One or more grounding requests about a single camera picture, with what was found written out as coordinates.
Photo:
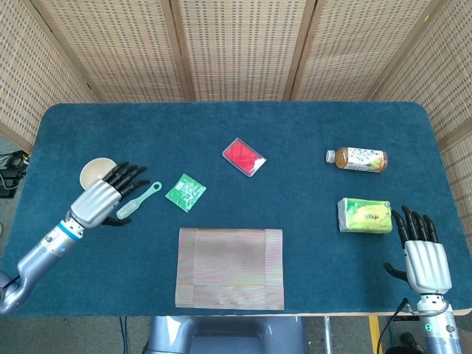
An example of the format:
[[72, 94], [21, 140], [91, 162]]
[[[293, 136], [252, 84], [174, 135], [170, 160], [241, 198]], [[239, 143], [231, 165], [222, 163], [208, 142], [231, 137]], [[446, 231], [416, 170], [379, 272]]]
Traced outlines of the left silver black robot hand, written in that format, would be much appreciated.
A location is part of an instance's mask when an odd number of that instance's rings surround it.
[[123, 198], [150, 183], [148, 180], [136, 180], [136, 177], [146, 170], [145, 166], [129, 165], [128, 162], [113, 167], [72, 203], [70, 216], [85, 229], [93, 229], [99, 225], [124, 226], [130, 223], [130, 218], [114, 218], [111, 213]]

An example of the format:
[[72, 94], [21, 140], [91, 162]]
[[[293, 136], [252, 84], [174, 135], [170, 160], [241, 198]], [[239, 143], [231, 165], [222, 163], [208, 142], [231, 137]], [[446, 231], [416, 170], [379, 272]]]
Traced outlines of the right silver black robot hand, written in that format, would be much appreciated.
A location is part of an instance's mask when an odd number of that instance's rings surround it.
[[394, 268], [384, 263], [386, 272], [407, 282], [420, 295], [444, 295], [452, 288], [448, 259], [437, 229], [428, 215], [420, 215], [402, 206], [402, 213], [392, 211], [398, 230], [406, 269]]

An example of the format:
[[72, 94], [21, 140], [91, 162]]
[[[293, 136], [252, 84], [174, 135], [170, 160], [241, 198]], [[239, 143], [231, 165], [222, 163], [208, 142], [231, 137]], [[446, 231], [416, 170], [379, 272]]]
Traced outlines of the light brown bowl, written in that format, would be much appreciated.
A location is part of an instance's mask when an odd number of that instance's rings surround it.
[[87, 190], [94, 182], [109, 173], [116, 163], [109, 158], [96, 158], [89, 161], [80, 172], [80, 185]]

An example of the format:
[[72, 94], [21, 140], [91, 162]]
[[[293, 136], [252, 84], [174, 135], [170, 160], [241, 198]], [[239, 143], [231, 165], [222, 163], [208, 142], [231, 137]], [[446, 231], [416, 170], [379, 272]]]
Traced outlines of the brown woven placemat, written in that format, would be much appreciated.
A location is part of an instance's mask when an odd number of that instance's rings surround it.
[[280, 229], [182, 228], [178, 308], [284, 310]]

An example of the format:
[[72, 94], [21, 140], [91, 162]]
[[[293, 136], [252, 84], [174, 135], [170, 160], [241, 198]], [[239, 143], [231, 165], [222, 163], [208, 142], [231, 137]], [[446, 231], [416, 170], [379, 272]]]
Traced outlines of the dark teal cloth-covered table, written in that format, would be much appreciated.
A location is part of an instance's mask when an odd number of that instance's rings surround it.
[[[222, 156], [239, 137], [267, 161], [248, 177]], [[328, 150], [388, 155], [380, 173], [343, 170]], [[175, 305], [181, 228], [280, 229], [285, 312], [381, 313], [417, 294], [397, 234], [339, 231], [344, 197], [389, 201], [432, 218], [445, 247], [455, 310], [472, 308], [472, 258], [426, 110], [413, 102], [58, 104], [41, 121], [1, 269], [17, 262], [80, 195], [96, 157], [146, 166], [160, 181], [126, 226], [99, 226], [35, 286], [19, 316], [146, 316]], [[206, 187], [185, 212], [165, 193], [186, 173]]]

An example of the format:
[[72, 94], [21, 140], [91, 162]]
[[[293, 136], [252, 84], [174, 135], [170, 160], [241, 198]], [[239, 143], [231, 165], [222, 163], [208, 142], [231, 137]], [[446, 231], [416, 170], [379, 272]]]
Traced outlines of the mint green brush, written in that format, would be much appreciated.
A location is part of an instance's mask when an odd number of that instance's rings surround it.
[[145, 192], [143, 192], [139, 197], [130, 200], [124, 206], [120, 207], [116, 212], [116, 217], [119, 220], [125, 220], [129, 218], [135, 211], [140, 208], [141, 204], [153, 194], [160, 191], [162, 184], [160, 181], [154, 182]]

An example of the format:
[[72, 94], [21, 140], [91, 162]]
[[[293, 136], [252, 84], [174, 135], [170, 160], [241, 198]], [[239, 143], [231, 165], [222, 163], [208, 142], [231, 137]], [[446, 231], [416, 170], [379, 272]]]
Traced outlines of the green yellow tissue pack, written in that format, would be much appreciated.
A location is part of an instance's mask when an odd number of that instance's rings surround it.
[[342, 198], [337, 210], [342, 233], [387, 234], [392, 231], [392, 209], [388, 201]]

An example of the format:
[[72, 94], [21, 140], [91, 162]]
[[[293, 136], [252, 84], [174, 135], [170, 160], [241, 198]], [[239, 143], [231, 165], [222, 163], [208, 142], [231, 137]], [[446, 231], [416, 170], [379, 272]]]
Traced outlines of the green sachet packet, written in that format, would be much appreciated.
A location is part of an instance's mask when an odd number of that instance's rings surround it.
[[165, 198], [185, 212], [189, 212], [206, 189], [203, 184], [183, 173], [176, 184], [166, 193]]

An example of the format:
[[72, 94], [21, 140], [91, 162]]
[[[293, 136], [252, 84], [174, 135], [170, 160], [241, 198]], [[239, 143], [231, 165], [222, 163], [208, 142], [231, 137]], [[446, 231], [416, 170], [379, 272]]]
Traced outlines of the metal table leg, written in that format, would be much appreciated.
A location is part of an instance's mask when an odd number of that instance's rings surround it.
[[325, 354], [332, 354], [332, 341], [331, 341], [331, 327], [330, 327], [330, 317], [325, 316], [324, 320], [324, 348]]

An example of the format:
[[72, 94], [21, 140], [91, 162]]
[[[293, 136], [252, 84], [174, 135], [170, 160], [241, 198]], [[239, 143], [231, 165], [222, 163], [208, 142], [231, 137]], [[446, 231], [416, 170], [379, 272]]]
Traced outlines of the tea bottle with label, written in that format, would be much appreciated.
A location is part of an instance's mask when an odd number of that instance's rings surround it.
[[380, 173], [388, 167], [388, 155], [382, 150], [359, 147], [341, 147], [328, 150], [325, 161], [342, 170]]

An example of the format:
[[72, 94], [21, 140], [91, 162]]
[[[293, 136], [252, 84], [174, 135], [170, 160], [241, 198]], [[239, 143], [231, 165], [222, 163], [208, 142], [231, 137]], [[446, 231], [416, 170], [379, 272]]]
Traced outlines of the red ink pad case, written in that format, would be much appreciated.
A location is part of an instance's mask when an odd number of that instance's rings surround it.
[[245, 176], [252, 177], [267, 161], [255, 149], [239, 137], [235, 138], [222, 152], [222, 156]]

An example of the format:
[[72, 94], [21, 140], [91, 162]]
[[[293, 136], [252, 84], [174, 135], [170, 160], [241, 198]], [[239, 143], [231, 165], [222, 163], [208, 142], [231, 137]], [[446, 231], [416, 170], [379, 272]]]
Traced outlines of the grey-blue robot torso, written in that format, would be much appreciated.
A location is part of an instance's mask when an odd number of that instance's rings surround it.
[[153, 316], [142, 354], [307, 354], [299, 316]]

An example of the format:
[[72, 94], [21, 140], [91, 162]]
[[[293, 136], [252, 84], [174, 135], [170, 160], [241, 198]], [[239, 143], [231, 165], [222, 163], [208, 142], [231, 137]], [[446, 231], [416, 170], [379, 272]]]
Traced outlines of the woven bamboo folding screen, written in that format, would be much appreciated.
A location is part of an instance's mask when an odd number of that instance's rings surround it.
[[410, 100], [472, 253], [472, 0], [0, 0], [0, 153], [57, 103]]

